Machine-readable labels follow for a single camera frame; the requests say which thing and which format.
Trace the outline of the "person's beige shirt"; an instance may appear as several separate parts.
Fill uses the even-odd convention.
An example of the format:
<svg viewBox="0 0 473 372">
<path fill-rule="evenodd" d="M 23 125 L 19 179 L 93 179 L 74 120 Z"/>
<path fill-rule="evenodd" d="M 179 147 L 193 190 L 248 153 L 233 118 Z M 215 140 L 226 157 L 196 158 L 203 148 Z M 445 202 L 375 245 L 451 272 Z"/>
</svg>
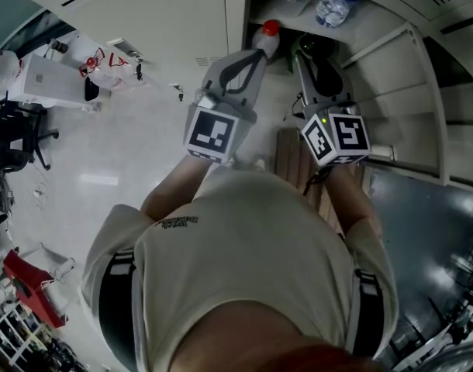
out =
<svg viewBox="0 0 473 372">
<path fill-rule="evenodd" d="M 198 196 L 150 221 L 116 205 L 89 250 L 81 301 L 129 372 L 168 372 L 195 324 L 237 301 L 301 333 L 377 357 L 398 319 L 385 247 L 366 219 L 341 237 L 281 178 L 214 170 Z"/>
</svg>

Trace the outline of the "white shelf rack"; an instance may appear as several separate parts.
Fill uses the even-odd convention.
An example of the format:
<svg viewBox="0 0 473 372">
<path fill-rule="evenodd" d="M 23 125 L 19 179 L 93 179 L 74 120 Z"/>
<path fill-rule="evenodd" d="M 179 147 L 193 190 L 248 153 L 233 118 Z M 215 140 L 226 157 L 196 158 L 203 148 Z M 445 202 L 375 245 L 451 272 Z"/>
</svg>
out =
<svg viewBox="0 0 473 372">
<path fill-rule="evenodd" d="M 30 372 L 30 361 L 47 352 L 50 331 L 32 311 L 19 303 L 11 304 L 0 315 L 0 354 L 17 372 Z"/>
</svg>

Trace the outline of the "clear plastic water bottle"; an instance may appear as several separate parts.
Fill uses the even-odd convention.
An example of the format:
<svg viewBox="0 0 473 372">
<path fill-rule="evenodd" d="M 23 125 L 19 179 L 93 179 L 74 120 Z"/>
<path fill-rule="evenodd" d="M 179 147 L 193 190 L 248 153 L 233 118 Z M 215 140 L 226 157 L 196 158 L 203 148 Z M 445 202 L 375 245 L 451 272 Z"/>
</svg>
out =
<svg viewBox="0 0 473 372">
<path fill-rule="evenodd" d="M 326 27 L 337 28 L 348 17 L 358 0 L 319 0 L 316 5 L 316 20 Z"/>
</svg>

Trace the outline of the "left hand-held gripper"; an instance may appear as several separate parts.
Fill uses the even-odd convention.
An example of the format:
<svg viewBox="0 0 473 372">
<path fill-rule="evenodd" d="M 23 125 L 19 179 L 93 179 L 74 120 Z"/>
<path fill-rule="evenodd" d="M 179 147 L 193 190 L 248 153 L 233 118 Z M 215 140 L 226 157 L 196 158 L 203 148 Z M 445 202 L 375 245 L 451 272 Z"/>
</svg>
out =
<svg viewBox="0 0 473 372">
<path fill-rule="evenodd" d="M 220 58 L 207 70 L 202 89 L 225 94 L 238 105 L 253 109 L 268 58 L 259 50 L 241 50 Z M 244 72 L 235 89 L 228 84 Z M 184 146 L 188 154 L 214 164 L 226 164 L 257 121 L 257 114 L 242 112 L 206 91 L 198 91 L 188 109 Z"/>
</svg>

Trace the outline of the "large clear water jug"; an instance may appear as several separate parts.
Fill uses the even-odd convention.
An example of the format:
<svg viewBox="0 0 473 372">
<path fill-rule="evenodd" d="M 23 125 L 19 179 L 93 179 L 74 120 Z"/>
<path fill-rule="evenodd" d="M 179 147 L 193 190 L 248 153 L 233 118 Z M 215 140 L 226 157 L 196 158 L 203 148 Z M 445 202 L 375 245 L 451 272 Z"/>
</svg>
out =
<svg viewBox="0 0 473 372">
<path fill-rule="evenodd" d="M 8 91 L 16 82 L 20 71 L 20 62 L 16 54 L 10 50 L 0 50 L 0 93 Z"/>
</svg>

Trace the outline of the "person's right forearm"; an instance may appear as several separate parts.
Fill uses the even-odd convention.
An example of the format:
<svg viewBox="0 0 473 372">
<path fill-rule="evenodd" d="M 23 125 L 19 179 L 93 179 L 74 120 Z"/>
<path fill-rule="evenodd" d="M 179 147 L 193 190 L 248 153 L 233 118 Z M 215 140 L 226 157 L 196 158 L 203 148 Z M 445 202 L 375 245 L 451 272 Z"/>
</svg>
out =
<svg viewBox="0 0 473 372">
<path fill-rule="evenodd" d="M 323 183 L 345 234 L 357 222 L 366 219 L 376 235 L 382 235 L 382 225 L 373 204 L 347 166 L 335 166 Z"/>
</svg>

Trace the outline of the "pack of red-capped bottles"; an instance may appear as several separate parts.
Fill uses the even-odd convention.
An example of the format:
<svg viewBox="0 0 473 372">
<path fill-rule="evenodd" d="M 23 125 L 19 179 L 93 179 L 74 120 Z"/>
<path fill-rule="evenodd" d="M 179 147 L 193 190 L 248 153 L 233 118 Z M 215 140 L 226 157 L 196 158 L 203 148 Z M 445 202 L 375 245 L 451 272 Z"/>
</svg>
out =
<svg viewBox="0 0 473 372">
<path fill-rule="evenodd" d="M 117 53 L 99 47 L 80 67 L 83 78 L 110 91 L 125 91 L 139 84 L 136 69 Z"/>
</svg>

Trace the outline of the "wooden slatted floor mat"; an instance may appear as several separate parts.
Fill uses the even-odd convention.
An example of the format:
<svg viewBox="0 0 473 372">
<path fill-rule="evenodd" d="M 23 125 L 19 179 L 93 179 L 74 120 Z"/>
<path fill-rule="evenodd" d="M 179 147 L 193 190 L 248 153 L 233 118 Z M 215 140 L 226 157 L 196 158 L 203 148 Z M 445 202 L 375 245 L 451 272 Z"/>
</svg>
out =
<svg viewBox="0 0 473 372">
<path fill-rule="evenodd" d="M 359 163 L 344 165 L 362 187 L 364 167 Z M 323 219 L 339 236 L 345 236 L 331 204 L 324 181 L 331 170 L 319 169 L 312 160 L 305 140 L 294 128 L 280 129 L 274 155 L 274 173 L 301 195 L 313 214 Z"/>
</svg>

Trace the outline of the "white cardboard box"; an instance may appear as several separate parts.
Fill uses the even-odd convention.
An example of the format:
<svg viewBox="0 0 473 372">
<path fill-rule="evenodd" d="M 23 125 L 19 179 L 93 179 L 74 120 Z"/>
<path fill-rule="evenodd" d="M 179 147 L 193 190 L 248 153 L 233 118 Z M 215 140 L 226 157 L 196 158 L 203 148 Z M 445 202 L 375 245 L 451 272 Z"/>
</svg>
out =
<svg viewBox="0 0 473 372">
<path fill-rule="evenodd" d="M 21 71 L 8 90 L 8 100 L 81 109 L 85 100 L 85 79 L 77 69 L 54 60 L 30 54 L 21 59 Z"/>
</svg>

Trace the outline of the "black office chair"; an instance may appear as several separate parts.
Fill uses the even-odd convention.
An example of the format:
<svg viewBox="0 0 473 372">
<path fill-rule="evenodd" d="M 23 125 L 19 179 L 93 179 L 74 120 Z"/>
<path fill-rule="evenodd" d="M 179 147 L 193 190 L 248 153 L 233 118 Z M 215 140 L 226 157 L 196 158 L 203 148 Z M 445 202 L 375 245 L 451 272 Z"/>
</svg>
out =
<svg viewBox="0 0 473 372">
<path fill-rule="evenodd" d="M 45 108 L 29 110 L 17 102 L 0 101 L 0 174 L 22 170 L 38 160 L 43 169 L 50 165 L 43 159 L 40 142 L 59 138 L 58 130 L 42 133 L 42 121 L 47 118 Z"/>
</svg>

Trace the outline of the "white device with black screen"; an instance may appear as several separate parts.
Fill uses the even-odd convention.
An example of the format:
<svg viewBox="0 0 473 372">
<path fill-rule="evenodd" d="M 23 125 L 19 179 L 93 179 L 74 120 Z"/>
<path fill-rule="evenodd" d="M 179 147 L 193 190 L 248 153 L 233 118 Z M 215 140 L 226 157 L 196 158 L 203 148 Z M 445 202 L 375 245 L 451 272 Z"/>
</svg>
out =
<svg viewBox="0 0 473 372">
<path fill-rule="evenodd" d="M 111 98 L 111 91 L 96 85 L 89 77 L 85 78 L 85 101 L 103 103 Z"/>
</svg>

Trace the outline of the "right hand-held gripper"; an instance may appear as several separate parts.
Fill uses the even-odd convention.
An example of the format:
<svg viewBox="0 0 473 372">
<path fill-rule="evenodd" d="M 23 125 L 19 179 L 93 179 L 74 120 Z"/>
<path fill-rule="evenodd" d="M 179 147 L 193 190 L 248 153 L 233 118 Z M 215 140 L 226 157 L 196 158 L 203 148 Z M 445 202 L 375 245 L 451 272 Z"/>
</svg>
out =
<svg viewBox="0 0 473 372">
<path fill-rule="evenodd" d="M 309 58 L 297 50 L 294 74 L 302 87 L 306 124 L 300 134 L 317 167 L 354 164 L 371 153 L 364 120 L 352 102 L 346 72 L 332 57 L 314 57 L 316 78 Z"/>
</svg>

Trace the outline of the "red box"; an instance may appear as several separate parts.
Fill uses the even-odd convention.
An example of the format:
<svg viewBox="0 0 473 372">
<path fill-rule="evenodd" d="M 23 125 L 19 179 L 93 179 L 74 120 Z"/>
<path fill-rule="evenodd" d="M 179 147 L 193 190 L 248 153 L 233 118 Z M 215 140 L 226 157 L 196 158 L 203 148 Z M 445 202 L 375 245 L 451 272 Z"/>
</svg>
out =
<svg viewBox="0 0 473 372">
<path fill-rule="evenodd" d="M 45 284 L 54 281 L 47 271 L 26 262 L 15 250 L 7 253 L 3 268 L 16 288 L 16 297 L 42 322 L 54 329 L 66 325 L 66 318 L 53 306 L 43 289 Z"/>
</svg>

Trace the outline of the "white bottle red cap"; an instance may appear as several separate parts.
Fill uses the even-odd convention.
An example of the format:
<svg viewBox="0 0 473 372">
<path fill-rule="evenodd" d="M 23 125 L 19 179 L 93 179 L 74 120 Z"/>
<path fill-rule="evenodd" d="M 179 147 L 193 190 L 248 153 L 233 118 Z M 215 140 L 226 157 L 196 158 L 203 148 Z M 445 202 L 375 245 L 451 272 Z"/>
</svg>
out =
<svg viewBox="0 0 473 372">
<path fill-rule="evenodd" d="M 279 22 L 271 19 L 255 31 L 251 40 L 253 49 L 263 50 L 266 57 L 270 60 L 280 44 Z"/>
</svg>

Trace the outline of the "person's left forearm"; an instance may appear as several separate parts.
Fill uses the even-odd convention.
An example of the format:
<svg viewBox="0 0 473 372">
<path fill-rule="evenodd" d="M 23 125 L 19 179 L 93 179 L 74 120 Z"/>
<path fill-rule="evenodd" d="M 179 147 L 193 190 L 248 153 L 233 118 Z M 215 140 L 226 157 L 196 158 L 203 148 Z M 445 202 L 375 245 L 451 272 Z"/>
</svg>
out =
<svg viewBox="0 0 473 372">
<path fill-rule="evenodd" d="M 186 155 L 144 200 L 140 211 L 155 222 L 190 203 L 212 162 Z"/>
</svg>

